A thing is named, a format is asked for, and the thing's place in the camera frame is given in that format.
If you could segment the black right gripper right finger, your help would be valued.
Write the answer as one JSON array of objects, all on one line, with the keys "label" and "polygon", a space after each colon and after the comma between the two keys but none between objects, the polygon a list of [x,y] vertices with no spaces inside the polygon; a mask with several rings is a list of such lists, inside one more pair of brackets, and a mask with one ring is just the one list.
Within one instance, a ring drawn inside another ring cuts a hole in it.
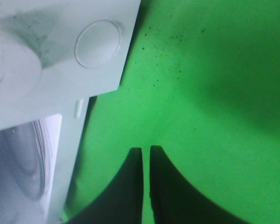
[{"label": "black right gripper right finger", "polygon": [[244,224],[199,192],[178,171],[161,146],[151,146],[151,207],[156,224]]}]

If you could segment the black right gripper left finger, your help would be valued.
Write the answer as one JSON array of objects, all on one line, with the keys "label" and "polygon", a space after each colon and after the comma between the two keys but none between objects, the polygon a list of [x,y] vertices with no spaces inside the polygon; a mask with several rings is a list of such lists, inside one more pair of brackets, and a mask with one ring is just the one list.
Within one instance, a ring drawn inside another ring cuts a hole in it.
[{"label": "black right gripper left finger", "polygon": [[141,224],[144,200],[142,149],[129,150],[115,177],[68,224]]}]

